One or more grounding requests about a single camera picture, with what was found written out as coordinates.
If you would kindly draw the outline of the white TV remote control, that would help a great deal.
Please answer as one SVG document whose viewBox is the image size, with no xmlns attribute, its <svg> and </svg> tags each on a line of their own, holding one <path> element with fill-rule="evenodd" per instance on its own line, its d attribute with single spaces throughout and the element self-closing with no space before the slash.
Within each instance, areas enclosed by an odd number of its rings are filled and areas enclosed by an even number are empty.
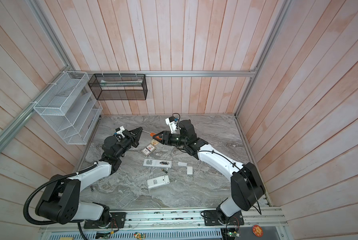
<svg viewBox="0 0 358 240">
<path fill-rule="evenodd" d="M 144 167 L 153 167 L 153 168 L 172 168 L 172 161 L 167 160 L 155 160 L 155 159 L 145 159 L 143 163 Z"/>
</svg>

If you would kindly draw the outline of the white air conditioner remote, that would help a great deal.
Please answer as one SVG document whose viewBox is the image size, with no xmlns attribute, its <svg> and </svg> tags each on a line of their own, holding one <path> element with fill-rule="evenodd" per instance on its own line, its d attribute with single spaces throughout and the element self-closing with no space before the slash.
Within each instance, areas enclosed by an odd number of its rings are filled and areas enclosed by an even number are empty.
<svg viewBox="0 0 358 240">
<path fill-rule="evenodd" d="M 170 183 L 170 179 L 168 175 L 147 180 L 148 189 L 165 186 L 168 185 L 169 183 Z"/>
</svg>

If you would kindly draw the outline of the orange black screwdriver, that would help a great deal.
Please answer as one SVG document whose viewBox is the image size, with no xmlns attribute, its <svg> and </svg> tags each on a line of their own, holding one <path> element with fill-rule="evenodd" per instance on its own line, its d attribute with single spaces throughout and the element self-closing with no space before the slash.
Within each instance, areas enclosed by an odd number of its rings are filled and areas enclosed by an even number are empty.
<svg viewBox="0 0 358 240">
<path fill-rule="evenodd" d="M 154 137 L 156 135 L 156 133 L 149 133 L 149 132 L 146 132 L 146 131 L 143 131 L 143 133 L 148 134 L 150 137 Z"/>
</svg>

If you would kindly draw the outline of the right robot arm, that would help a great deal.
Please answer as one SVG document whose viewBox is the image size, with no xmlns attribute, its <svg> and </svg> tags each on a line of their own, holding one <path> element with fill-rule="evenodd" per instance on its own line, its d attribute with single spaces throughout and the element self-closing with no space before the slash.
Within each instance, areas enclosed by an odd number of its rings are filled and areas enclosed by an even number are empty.
<svg viewBox="0 0 358 240">
<path fill-rule="evenodd" d="M 237 162 L 217 151 L 207 141 L 199 138 L 190 120 L 168 119 L 169 131 L 153 134 L 154 140 L 200 160 L 225 176 L 231 183 L 231 196 L 223 201 L 214 216 L 227 219 L 240 211 L 248 211 L 265 195 L 265 186 L 256 166 Z"/>
</svg>

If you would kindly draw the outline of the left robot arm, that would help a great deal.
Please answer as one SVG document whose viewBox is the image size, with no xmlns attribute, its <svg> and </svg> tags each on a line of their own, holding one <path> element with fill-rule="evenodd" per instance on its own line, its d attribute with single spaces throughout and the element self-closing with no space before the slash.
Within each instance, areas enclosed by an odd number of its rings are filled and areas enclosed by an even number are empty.
<svg viewBox="0 0 358 240">
<path fill-rule="evenodd" d="M 81 171 L 53 176 L 38 187 L 25 202 L 25 219 L 34 225 L 67 224 L 93 221 L 100 228 L 111 223 L 109 207 L 99 203 L 84 203 L 80 193 L 98 180 L 114 174 L 120 167 L 126 151 L 136 148 L 143 129 L 128 131 L 124 127 L 104 140 L 99 161 Z"/>
</svg>

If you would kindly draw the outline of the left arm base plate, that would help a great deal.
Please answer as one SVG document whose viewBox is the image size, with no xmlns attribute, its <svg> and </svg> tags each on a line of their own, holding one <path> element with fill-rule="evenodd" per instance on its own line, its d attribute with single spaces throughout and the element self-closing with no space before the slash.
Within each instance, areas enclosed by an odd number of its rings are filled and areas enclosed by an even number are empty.
<svg viewBox="0 0 358 240">
<path fill-rule="evenodd" d="M 126 212 L 108 212 L 99 220 L 86 220 L 84 229 L 122 229 L 125 226 Z"/>
</svg>

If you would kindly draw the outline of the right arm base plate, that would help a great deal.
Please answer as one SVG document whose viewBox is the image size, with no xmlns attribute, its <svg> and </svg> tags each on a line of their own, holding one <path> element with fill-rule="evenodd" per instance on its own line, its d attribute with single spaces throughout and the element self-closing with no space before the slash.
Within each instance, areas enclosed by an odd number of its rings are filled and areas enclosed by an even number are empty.
<svg viewBox="0 0 358 240">
<path fill-rule="evenodd" d="M 244 219 L 241 211 L 236 212 L 232 216 L 225 216 L 218 210 L 206 210 L 201 212 L 201 216 L 204 219 L 206 226 L 242 226 L 244 225 Z"/>
</svg>

